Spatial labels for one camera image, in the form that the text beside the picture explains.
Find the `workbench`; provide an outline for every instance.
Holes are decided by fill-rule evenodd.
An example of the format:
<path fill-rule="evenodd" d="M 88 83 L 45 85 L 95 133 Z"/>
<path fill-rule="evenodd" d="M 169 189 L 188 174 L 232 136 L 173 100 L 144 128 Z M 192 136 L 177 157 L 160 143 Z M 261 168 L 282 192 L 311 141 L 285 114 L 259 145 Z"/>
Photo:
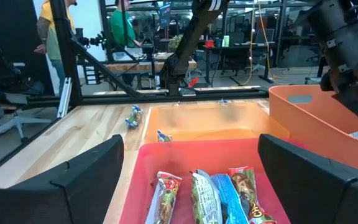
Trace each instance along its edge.
<path fill-rule="evenodd" d="M 213 89 L 246 89 L 252 87 L 254 86 Z M 234 102 L 244 101 L 254 102 L 266 113 L 269 113 L 267 98 L 234 100 Z M 216 101 L 182 102 L 181 104 L 204 103 L 216 103 Z M 150 110 L 156 106 L 172 104 L 139 104 L 144 111 L 144 116 L 136 129 L 128 129 L 124 122 L 132 111 L 132 105 L 78 106 L 0 167 L 0 188 L 8 188 L 31 178 L 91 149 L 109 139 L 113 134 L 120 134 L 125 144 L 124 163 L 121 177 L 104 220 L 106 224 L 119 223 L 138 150 L 144 142 Z"/>
<path fill-rule="evenodd" d="M 155 54 L 154 59 L 156 60 L 166 60 L 169 56 L 171 56 L 172 53 L 158 53 Z M 135 63 L 114 63 L 106 65 L 107 68 L 114 72 L 114 73 L 122 73 L 126 70 L 130 69 L 132 66 L 134 66 Z M 164 62 L 155 62 L 155 71 L 159 72 L 161 71 L 162 67 L 164 66 Z M 197 68 L 197 63 L 191 59 L 189 61 L 189 70 Z M 144 73 L 144 72 L 151 72 L 152 71 L 152 64 L 151 62 L 141 62 L 140 64 L 136 65 L 135 67 L 131 68 L 128 72 L 129 73 Z"/>

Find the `tattooed arm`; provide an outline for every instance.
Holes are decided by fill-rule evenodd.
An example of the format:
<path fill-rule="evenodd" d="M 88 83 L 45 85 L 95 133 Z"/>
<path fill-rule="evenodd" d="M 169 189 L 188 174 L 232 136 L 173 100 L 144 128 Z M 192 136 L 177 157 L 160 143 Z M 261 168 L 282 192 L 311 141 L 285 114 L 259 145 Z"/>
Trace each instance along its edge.
<path fill-rule="evenodd" d="M 35 50 L 35 53 L 46 54 L 47 53 L 47 38 L 49 31 L 50 21 L 44 17 L 40 17 L 37 22 L 37 32 L 41 38 L 42 44 L 40 44 Z"/>
<path fill-rule="evenodd" d="M 50 21 L 40 17 L 38 19 L 37 22 L 37 31 L 38 31 L 38 35 L 41 38 L 41 41 L 44 45 L 47 44 L 47 38 L 48 38 L 48 31 L 49 31 L 49 25 L 50 25 Z"/>

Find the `orange bin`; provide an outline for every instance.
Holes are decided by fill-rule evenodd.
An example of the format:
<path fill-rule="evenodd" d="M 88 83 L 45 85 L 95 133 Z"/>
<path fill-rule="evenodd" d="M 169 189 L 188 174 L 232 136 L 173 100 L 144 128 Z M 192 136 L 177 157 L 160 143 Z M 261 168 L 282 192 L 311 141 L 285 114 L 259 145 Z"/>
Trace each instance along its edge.
<path fill-rule="evenodd" d="M 255 103 L 219 103 L 152 108 L 145 143 L 157 142 L 157 130 L 174 141 L 258 138 L 271 134 L 288 138 L 290 133 Z"/>
<path fill-rule="evenodd" d="M 258 139 L 224 141 L 157 142 L 139 149 L 131 184 L 121 213 L 122 224 L 143 224 L 157 183 L 157 172 L 183 178 L 171 224 L 194 224 L 190 171 L 203 169 L 209 175 L 225 174 L 228 168 L 254 167 L 260 206 L 279 224 L 290 221 L 271 186 L 258 150 Z"/>
<path fill-rule="evenodd" d="M 270 116 L 320 156 L 358 169 L 358 117 L 319 85 L 275 86 L 270 92 Z"/>

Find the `person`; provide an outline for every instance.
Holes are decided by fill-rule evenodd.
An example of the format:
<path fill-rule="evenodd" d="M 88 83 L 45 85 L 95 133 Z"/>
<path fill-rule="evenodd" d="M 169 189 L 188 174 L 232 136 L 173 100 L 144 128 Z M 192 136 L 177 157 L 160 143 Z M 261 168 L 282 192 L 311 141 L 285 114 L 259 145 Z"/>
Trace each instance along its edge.
<path fill-rule="evenodd" d="M 127 10 L 131 3 L 129 0 L 124 0 L 124 5 L 121 5 L 121 0 L 116 0 L 117 9 L 113 12 L 110 17 L 110 28 L 111 32 L 116 40 L 117 44 L 122 47 L 126 46 L 126 40 L 128 45 L 126 47 L 141 47 L 142 43 L 136 40 L 136 34 L 134 30 L 134 26 L 129 20 L 129 15 Z M 125 18 L 126 18 L 126 27 L 127 27 L 127 37 L 124 37 L 124 22 L 122 21 L 122 9 L 125 9 Z M 134 74 L 125 74 L 122 76 L 124 79 L 124 83 L 132 86 L 132 82 L 134 81 Z"/>
<path fill-rule="evenodd" d="M 71 29 L 74 30 L 73 18 L 68 11 L 68 8 L 72 5 L 76 5 L 76 0 L 65 0 L 67 18 L 70 20 Z M 52 10 L 50 7 L 50 1 L 45 0 L 42 4 L 40 17 L 37 22 L 38 35 L 41 38 L 42 44 L 40 44 L 35 50 L 35 53 L 46 54 L 52 66 L 56 69 L 59 77 L 59 96 L 62 95 L 62 90 L 65 82 L 65 71 L 63 68 L 62 57 L 60 56 L 59 43 L 57 40 L 55 23 L 53 21 Z"/>

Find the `desk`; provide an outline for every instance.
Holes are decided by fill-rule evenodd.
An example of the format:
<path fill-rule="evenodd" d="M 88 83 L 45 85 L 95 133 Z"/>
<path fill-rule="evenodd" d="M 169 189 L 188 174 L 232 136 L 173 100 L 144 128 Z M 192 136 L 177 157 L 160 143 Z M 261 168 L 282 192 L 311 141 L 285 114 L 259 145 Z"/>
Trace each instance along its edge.
<path fill-rule="evenodd" d="M 269 47 L 276 47 L 276 43 L 271 43 L 269 44 Z M 205 81 L 208 84 L 211 84 L 210 80 L 209 80 L 209 65 L 210 65 L 210 54 L 212 50 L 220 50 L 220 47 L 206 47 L 204 45 L 204 50 L 205 50 L 205 54 L 206 54 L 206 71 L 205 71 Z M 250 45 L 240 45 L 240 46 L 234 46 L 234 47 L 222 47 L 222 54 L 224 54 L 225 51 L 238 51 L 238 50 L 246 50 L 248 51 L 248 49 L 250 49 Z M 266 45 L 253 45 L 252 49 L 266 49 Z M 265 73 L 264 75 L 259 75 L 259 78 L 265 80 L 266 82 L 269 83 L 273 83 L 273 81 L 271 79 L 269 79 L 269 70 L 265 68 Z"/>
<path fill-rule="evenodd" d="M 166 60 L 169 56 L 171 56 L 173 53 L 164 53 L 164 54 L 155 54 L 154 58 L 157 60 Z M 114 63 L 106 65 L 107 68 L 114 72 L 114 73 L 122 73 L 134 66 L 135 63 Z M 161 71 L 162 67 L 164 66 L 164 62 L 155 62 L 155 71 L 159 72 Z M 189 67 L 188 69 L 195 69 L 197 68 L 197 63 L 191 59 L 189 61 Z M 146 73 L 150 72 L 152 70 L 152 64 L 151 62 L 141 62 L 140 64 L 133 67 L 131 70 L 129 70 L 130 73 Z"/>
<path fill-rule="evenodd" d="M 251 88 L 251 86 L 213 89 L 240 88 L 246 89 Z M 268 100 L 264 98 L 234 101 L 254 102 L 268 113 Z M 204 103 L 216 103 L 216 101 L 183 102 L 183 104 Z M 119 223 L 138 150 L 143 145 L 150 110 L 155 106 L 172 104 L 140 104 L 139 106 L 144 111 L 144 120 L 138 128 L 133 130 L 129 130 L 124 122 L 125 118 L 132 111 L 132 105 L 78 106 L 0 167 L 0 188 L 8 188 L 31 178 L 91 149 L 109 139 L 113 134 L 120 134 L 125 144 L 124 164 L 122 165 L 121 177 L 104 220 L 105 224 Z"/>

